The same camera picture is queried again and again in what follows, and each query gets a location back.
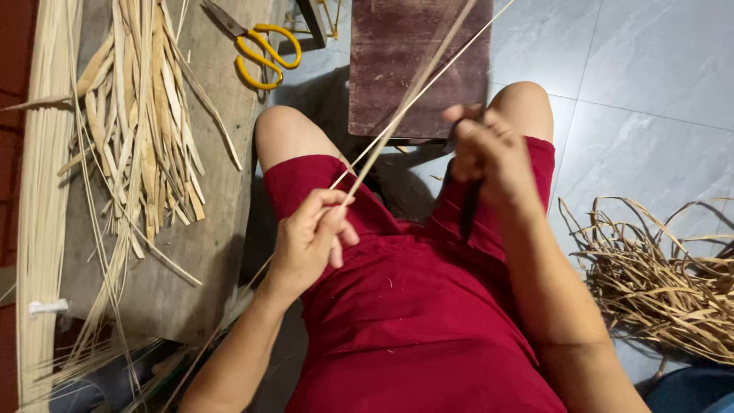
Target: leg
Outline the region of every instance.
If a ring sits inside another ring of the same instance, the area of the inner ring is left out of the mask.
[[[548,94],[533,82],[507,85],[497,93],[489,108],[502,115],[515,131],[553,143],[553,112]]]
[[[533,82],[513,83],[495,96],[490,108],[500,112],[517,133],[527,137],[535,185],[541,201],[548,209],[555,166],[553,112],[548,94]],[[494,209],[488,205],[477,204],[467,244],[504,261],[500,223]]]
[[[324,132],[290,107],[271,107],[260,115],[255,144],[265,191],[278,220],[289,217],[311,190],[328,188],[345,170],[351,171]],[[357,180],[353,173],[347,173],[336,189],[349,190]],[[364,184],[355,197],[347,219],[360,236],[398,232],[394,218]]]
[[[326,134],[292,107],[265,109],[255,124],[255,144],[263,173],[281,162],[306,155],[331,155],[354,173]]]
[[[500,112],[518,133],[528,136],[528,152],[541,199],[548,205],[553,176],[553,113],[548,94],[533,82],[503,88],[489,108]],[[504,260],[494,211],[477,204],[479,182],[460,184],[447,171],[438,207],[426,222],[432,237],[468,245]]]

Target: hand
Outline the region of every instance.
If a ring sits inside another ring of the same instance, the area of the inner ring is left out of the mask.
[[[360,239],[346,220],[346,207],[329,205],[345,198],[340,190],[312,190],[293,215],[281,220],[270,269],[258,288],[261,292],[287,308],[319,279],[327,263],[334,268],[344,265],[341,243],[356,245]]]
[[[528,148],[522,136],[492,109],[456,105],[443,113],[447,121],[458,121],[457,156],[451,175],[459,182],[482,179],[482,199],[497,207],[519,207],[539,203]]]

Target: forearm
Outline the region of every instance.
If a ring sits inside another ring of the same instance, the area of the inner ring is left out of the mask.
[[[586,285],[538,198],[499,208],[512,291],[549,384],[569,412],[648,412],[614,353]]]
[[[599,309],[533,195],[498,208],[512,291],[528,338],[535,345],[608,341]]]
[[[179,411],[240,412],[250,404],[287,308],[255,292],[224,342],[196,375]]]

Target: wooden table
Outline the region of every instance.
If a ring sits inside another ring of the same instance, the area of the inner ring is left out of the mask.
[[[462,6],[457,0],[352,1],[350,134],[377,136],[388,125],[420,64],[432,57]],[[477,2],[442,62],[492,18],[492,10],[493,0]],[[393,136],[448,137],[451,124],[440,118],[445,108],[484,103],[489,46],[487,30],[413,105]]]
[[[177,24],[181,0],[167,3]],[[220,0],[218,3],[243,26],[282,24],[285,11],[282,0]],[[107,1],[85,2],[81,68],[106,36],[108,6]],[[237,286],[250,209],[252,131],[257,114],[264,108],[264,100],[262,92],[248,89],[240,80],[233,64],[238,54],[234,42],[196,1],[189,6],[179,46],[185,54],[191,51],[191,68],[219,110],[244,170],[237,171],[212,117],[187,88],[192,134],[206,169],[206,174],[199,178],[206,198],[206,218],[190,226],[183,226],[179,221],[173,227],[163,228],[155,243],[201,280],[203,286],[193,287],[150,254],[143,260],[131,254],[120,313],[126,331],[201,343],[218,324],[223,305]],[[256,64],[244,61],[249,73],[260,73]],[[100,211],[107,197],[102,193],[102,184],[97,182],[99,174],[93,178]],[[70,313],[81,318],[87,316],[102,287],[98,260],[87,261],[94,243],[85,202],[83,184],[77,176],[69,192],[61,297],[70,300]],[[105,241],[107,251],[112,250],[113,242],[112,237]]]

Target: yellow scissors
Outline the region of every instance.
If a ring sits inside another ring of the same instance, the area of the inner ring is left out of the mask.
[[[227,12],[222,10],[221,7],[217,6],[216,4],[212,3],[209,0],[203,0],[204,6],[211,12],[211,14],[219,21],[222,26],[224,26],[229,32],[237,39],[237,46],[242,50],[243,53],[245,53],[249,58],[255,60],[258,63],[261,63],[269,68],[271,68],[275,73],[277,73],[277,80],[273,83],[260,83],[256,80],[254,80],[250,75],[247,73],[247,70],[244,68],[244,62],[242,61],[242,56],[238,56],[236,58],[237,62],[237,68],[239,69],[239,73],[244,77],[244,80],[249,83],[251,86],[263,89],[263,90],[271,90],[275,89],[280,83],[283,81],[283,72],[280,70],[279,67],[277,67],[273,62],[266,59],[265,57],[261,56],[260,54],[255,53],[254,51],[250,50],[245,44],[244,41],[242,41],[242,36],[248,35],[250,36],[254,41],[260,44],[260,46],[263,47],[270,55],[273,57],[273,59],[280,63],[281,66],[283,66],[286,69],[295,69],[298,67],[298,64],[301,63],[301,45],[298,43],[298,39],[296,39],[292,33],[290,33],[287,29],[275,26],[274,24],[256,24],[254,29],[245,29],[244,27],[240,26],[233,18],[232,16],[228,15]],[[283,36],[286,36],[288,40],[293,43],[294,48],[296,49],[296,59],[292,63],[288,63],[285,60],[283,60],[280,55],[273,50],[272,47],[268,44],[268,42],[263,39],[257,32],[278,32],[282,34]]]

